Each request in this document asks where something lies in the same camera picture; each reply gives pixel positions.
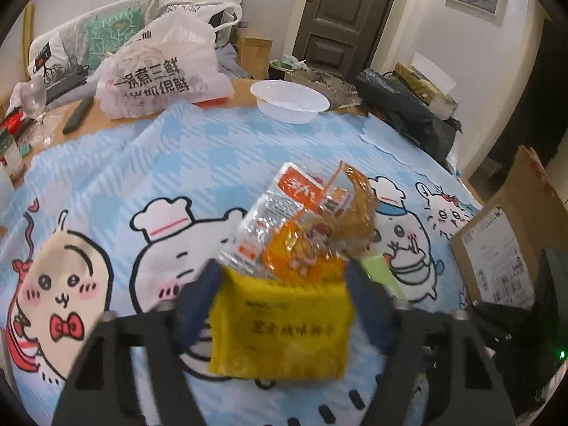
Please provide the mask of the green snack packet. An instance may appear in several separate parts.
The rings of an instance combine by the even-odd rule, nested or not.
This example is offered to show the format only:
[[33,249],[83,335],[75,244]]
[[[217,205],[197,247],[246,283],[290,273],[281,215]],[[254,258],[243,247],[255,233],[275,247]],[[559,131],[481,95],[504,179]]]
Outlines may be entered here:
[[399,286],[398,280],[390,270],[386,259],[376,253],[368,253],[360,259],[363,270],[370,280],[385,287],[387,293],[393,298],[405,301],[406,297]]

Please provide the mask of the yellow cheese cracker packet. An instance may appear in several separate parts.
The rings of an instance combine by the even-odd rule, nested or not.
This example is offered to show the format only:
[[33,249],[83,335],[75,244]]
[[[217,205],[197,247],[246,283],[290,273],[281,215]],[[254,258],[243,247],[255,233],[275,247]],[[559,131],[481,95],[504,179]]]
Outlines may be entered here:
[[225,267],[209,313],[209,371],[242,379],[341,379],[353,320],[344,282],[289,285]]

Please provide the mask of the orange clear snack bag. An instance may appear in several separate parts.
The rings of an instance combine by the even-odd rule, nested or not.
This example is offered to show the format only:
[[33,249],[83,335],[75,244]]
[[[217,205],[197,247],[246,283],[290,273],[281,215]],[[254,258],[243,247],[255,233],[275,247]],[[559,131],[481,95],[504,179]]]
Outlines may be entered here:
[[288,284],[337,283],[345,263],[370,249],[378,199],[345,162],[328,176],[286,163],[223,248],[220,261]]

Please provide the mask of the cardboard box with label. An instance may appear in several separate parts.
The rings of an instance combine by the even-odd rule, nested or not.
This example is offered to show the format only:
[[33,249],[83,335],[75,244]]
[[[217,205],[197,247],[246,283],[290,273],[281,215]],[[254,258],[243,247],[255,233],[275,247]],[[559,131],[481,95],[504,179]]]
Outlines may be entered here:
[[450,247],[473,301],[530,309],[542,250],[567,250],[567,210],[533,149],[518,148],[506,181]]

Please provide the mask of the blue cartoon tablecloth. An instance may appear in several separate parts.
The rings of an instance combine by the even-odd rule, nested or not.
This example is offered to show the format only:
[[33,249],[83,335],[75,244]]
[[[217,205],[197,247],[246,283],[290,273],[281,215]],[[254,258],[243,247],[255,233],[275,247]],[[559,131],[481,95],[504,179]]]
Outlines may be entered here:
[[107,254],[110,307],[130,316],[163,295],[142,271],[142,258],[198,269],[205,243],[222,241],[250,210],[283,164],[326,176],[347,162],[388,197],[377,219],[392,226],[378,250],[396,278],[414,255],[402,231],[416,232],[423,267],[403,293],[418,307],[451,312],[467,305],[450,239],[479,205],[459,180],[378,118],[327,113],[303,125],[250,108],[211,109],[175,103],[154,120],[139,120],[49,149],[27,171],[2,215],[1,316],[22,267],[30,266],[57,228],[85,235]]

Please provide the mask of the black garbage bag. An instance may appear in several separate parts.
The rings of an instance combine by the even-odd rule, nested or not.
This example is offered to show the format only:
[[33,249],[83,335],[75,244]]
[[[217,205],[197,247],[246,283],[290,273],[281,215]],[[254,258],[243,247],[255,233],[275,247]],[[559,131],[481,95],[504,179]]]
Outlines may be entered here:
[[360,72],[354,81],[358,95],[381,111],[396,131],[443,164],[452,149],[461,123],[442,120],[401,82],[386,78],[373,69]]

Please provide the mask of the white plastic bowl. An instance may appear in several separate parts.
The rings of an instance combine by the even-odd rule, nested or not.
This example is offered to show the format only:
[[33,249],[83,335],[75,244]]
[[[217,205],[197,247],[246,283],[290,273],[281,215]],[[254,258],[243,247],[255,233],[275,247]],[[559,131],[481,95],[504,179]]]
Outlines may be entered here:
[[318,91],[283,80],[258,81],[249,91],[262,114],[283,123],[306,124],[330,108],[328,99]]

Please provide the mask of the black remote control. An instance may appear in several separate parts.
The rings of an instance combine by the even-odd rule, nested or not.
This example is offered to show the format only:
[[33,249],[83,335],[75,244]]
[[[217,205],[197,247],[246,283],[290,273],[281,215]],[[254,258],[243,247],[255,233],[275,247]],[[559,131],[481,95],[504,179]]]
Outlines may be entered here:
[[71,114],[70,118],[66,121],[65,126],[62,128],[62,134],[64,136],[78,130],[89,110],[92,108],[93,102],[93,96],[86,97],[80,102],[80,104]]

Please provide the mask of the white printed plastic bag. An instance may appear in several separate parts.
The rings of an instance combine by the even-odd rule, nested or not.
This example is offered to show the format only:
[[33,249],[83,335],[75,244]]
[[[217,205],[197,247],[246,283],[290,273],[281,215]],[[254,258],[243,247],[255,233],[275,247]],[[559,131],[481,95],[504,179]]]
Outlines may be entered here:
[[202,103],[234,95],[219,70],[213,27],[184,11],[150,22],[95,75],[95,97],[112,119],[142,118],[180,99]]

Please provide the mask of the wine glass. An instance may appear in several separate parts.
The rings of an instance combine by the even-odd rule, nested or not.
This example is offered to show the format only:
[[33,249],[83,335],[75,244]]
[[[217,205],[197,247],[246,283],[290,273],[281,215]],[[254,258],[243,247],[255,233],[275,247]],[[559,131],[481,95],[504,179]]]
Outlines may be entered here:
[[37,124],[38,144],[41,148],[48,147],[52,141],[51,134],[46,130],[44,123],[46,97],[46,86],[42,76],[33,77],[21,87],[21,108],[24,114]]

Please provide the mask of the small wooden box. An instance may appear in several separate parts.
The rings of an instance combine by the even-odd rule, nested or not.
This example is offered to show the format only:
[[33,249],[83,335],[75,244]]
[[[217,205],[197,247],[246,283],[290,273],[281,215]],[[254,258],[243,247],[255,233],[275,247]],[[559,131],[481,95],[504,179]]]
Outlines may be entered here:
[[272,40],[253,28],[237,30],[237,53],[240,67],[255,80],[269,76]]

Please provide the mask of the green patterned cushion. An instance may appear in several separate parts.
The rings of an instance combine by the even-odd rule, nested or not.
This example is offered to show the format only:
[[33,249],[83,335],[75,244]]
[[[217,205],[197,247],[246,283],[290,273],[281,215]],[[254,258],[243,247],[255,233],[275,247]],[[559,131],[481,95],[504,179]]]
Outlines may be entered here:
[[87,24],[88,67],[99,67],[108,53],[114,54],[143,27],[142,10],[128,8]]

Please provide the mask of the dark wooden door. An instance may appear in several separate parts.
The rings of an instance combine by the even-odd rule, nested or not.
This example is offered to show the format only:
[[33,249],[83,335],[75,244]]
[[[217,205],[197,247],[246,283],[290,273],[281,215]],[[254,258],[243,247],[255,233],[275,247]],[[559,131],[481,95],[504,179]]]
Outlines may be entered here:
[[306,0],[293,55],[347,82],[370,66],[394,0]]

